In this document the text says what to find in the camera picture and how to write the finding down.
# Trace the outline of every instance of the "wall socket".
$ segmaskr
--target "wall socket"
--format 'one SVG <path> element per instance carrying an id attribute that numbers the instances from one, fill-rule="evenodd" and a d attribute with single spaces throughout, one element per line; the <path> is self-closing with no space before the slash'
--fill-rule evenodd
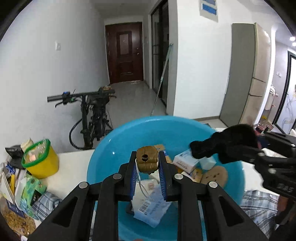
<path id="1" fill-rule="evenodd" d="M 56 51 L 60 51 L 61 50 L 61 43 L 55 42 L 55 48 L 56 48 Z"/>

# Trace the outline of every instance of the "green bucket rim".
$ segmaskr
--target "green bucket rim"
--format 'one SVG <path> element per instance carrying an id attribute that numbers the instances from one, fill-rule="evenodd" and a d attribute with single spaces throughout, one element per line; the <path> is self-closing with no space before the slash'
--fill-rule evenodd
<path id="1" fill-rule="evenodd" d="M 25 151 L 23 157 L 22 157 L 22 166 L 24 168 L 28 168 L 28 167 L 32 167 L 32 166 L 35 166 L 37 164 L 39 164 L 40 162 L 44 161 L 45 158 L 48 156 L 48 153 L 49 153 L 49 149 L 50 149 L 50 140 L 48 139 L 45 139 L 46 142 L 47 142 L 47 146 L 46 146 L 46 149 L 45 149 L 45 153 L 43 154 L 42 157 L 38 158 L 37 160 L 33 161 L 33 162 L 30 162 L 30 163 L 25 163 L 25 155 L 28 154 L 28 152 L 32 149 L 34 149 L 36 146 L 38 146 L 39 144 L 41 144 L 44 140 L 42 141 L 39 141 L 33 145 L 31 145 L 30 147 L 27 148 L 27 150 Z"/>

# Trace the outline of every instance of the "white box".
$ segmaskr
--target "white box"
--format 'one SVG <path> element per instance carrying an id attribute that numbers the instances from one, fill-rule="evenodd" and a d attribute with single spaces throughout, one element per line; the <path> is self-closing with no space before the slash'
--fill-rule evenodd
<path id="1" fill-rule="evenodd" d="M 202 167 L 203 170 L 211 170 L 214 165 L 216 165 L 215 159 L 211 156 L 209 158 L 201 158 L 199 159 L 200 161 L 200 166 Z"/>
<path id="2" fill-rule="evenodd" d="M 198 162 L 199 160 L 192 156 L 190 150 L 186 150 L 179 155 L 176 155 L 173 160 L 174 165 L 186 171 L 187 173 L 191 173 L 195 169 Z"/>

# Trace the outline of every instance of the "bicycle handlebar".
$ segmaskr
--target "bicycle handlebar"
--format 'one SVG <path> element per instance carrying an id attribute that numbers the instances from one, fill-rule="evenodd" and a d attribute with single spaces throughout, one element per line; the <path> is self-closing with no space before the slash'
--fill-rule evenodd
<path id="1" fill-rule="evenodd" d="M 77 93 L 77 94 L 72 94 L 68 95 L 67 97 L 79 97 L 79 96 L 86 96 L 86 95 L 111 95 L 115 94 L 115 90 L 102 90 L 101 88 L 96 91 L 96 92 L 84 92 L 84 93 Z M 58 101 L 58 100 L 63 100 L 63 95 L 53 95 L 53 96 L 48 96 L 47 97 L 47 102 L 53 102 L 53 101 Z"/>

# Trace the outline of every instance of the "bicycle handlebar grip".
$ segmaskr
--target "bicycle handlebar grip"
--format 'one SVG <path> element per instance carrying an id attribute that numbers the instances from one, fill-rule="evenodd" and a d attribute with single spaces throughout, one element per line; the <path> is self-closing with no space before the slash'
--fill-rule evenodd
<path id="1" fill-rule="evenodd" d="M 47 102 L 52 102 L 52 101 L 57 101 L 57 100 L 62 100 L 62 99 L 63 99 L 62 95 L 48 96 Z"/>

